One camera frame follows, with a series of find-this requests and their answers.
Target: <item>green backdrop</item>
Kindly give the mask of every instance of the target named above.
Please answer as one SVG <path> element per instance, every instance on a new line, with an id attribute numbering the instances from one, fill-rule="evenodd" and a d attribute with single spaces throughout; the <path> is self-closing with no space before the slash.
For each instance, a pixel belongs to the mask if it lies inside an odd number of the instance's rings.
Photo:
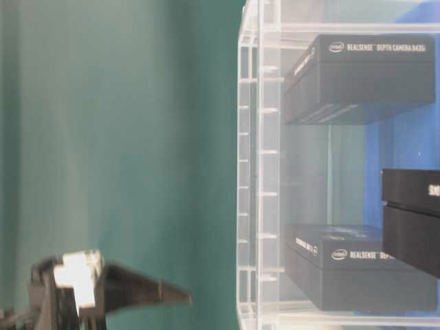
<path id="1" fill-rule="evenodd" d="M 109 329 L 236 329 L 243 0 L 0 0 L 0 303 L 31 264 L 99 248 L 188 288 Z"/>

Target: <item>box lid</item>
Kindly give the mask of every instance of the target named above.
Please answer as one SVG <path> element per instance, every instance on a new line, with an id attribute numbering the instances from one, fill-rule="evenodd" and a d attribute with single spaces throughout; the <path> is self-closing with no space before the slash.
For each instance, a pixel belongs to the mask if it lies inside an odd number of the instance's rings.
<path id="1" fill-rule="evenodd" d="M 285 92 L 316 63 L 433 63 L 434 47 L 420 34 L 320 34 L 286 75 Z"/>
<path id="2" fill-rule="evenodd" d="M 369 225 L 288 225 L 286 239 L 294 253 L 325 270 L 415 270 L 384 253 L 382 231 Z"/>

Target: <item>black box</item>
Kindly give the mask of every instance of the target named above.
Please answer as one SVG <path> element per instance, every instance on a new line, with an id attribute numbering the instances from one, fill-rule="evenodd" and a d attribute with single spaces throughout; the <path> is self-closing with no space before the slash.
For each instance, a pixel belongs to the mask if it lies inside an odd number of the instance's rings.
<path id="1" fill-rule="evenodd" d="M 380 230 L 363 225 L 289 225 L 286 233 L 286 273 L 317 308 L 436 309 L 436 278 L 383 253 Z"/>
<path id="2" fill-rule="evenodd" d="M 431 36 L 318 35 L 285 77 L 285 120 L 365 124 L 435 100 Z"/>
<path id="3" fill-rule="evenodd" d="M 383 249 L 440 277 L 440 171 L 385 169 Z"/>

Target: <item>intel logo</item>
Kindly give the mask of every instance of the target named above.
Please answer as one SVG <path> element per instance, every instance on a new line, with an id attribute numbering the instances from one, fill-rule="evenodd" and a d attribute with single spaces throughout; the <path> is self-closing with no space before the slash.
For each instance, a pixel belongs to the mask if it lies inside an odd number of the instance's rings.
<path id="1" fill-rule="evenodd" d="M 331 258 L 333 258 L 333 259 L 335 259 L 335 260 L 343 260 L 343 259 L 345 259 L 348 255 L 349 255 L 349 253 L 347 252 L 347 250 L 339 249 L 339 250 L 336 250 L 335 252 L 333 252 L 333 253 L 331 254 Z"/>
<path id="2" fill-rule="evenodd" d="M 340 41 L 336 41 L 335 43 L 331 43 L 329 46 L 329 51 L 332 53 L 340 53 L 342 50 L 344 50 L 344 43 L 341 43 Z"/>

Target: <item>teal curtain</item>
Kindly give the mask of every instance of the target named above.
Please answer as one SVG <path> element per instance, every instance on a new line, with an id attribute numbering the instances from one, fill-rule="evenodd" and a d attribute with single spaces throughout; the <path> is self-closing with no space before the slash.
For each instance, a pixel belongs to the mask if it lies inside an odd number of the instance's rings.
<path id="1" fill-rule="evenodd" d="M 99 248 L 193 293 L 110 329 L 236 329 L 243 1 L 1 0 L 0 303 L 44 256 Z"/>

